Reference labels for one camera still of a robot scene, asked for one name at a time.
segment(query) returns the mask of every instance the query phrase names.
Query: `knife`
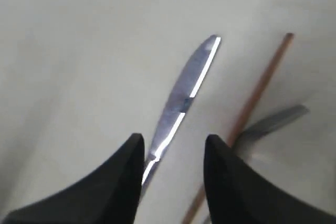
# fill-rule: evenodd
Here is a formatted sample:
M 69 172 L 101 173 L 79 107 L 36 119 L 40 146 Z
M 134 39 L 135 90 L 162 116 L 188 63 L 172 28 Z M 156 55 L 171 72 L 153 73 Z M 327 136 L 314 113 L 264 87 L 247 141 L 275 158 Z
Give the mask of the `knife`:
M 308 112 L 307 107 L 294 105 L 258 121 L 240 133 L 232 146 L 233 152 L 240 158 L 247 159 L 248 150 L 258 139 L 289 125 Z M 211 223 L 211 219 L 210 216 L 207 216 L 203 224 L 209 223 Z
M 143 198 L 158 165 L 167 151 L 179 125 L 190 108 L 218 50 L 221 38 L 211 35 L 190 56 L 157 123 L 145 161 L 140 200 Z

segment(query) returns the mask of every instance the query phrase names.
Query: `thin wooden stick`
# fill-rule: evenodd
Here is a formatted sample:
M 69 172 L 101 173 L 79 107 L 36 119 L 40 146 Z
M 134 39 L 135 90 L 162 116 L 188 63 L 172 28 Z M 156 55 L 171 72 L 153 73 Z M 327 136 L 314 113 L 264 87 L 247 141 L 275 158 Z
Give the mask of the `thin wooden stick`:
M 245 103 L 243 109 L 241 110 L 236 123 L 234 124 L 233 128 L 231 129 L 227 139 L 226 144 L 228 146 L 233 146 L 235 140 L 239 133 L 244 129 L 248 119 L 250 118 L 253 109 L 257 106 L 261 95 L 263 94 L 264 90 L 266 89 L 269 81 L 271 80 L 275 70 L 279 66 L 279 63 L 285 52 L 287 51 L 289 45 L 294 39 L 294 34 L 288 33 L 284 36 L 282 43 L 278 47 L 277 51 L 275 52 L 273 58 L 271 59 L 268 67 L 265 69 L 264 73 L 260 77 L 259 82 L 257 83 L 256 87 L 254 88 L 251 96 Z M 182 224 L 191 224 L 194 220 L 198 210 L 200 209 L 203 201 L 205 199 L 205 190 L 204 185 L 202 185 L 195 198 L 193 199 L 186 215 L 183 218 Z

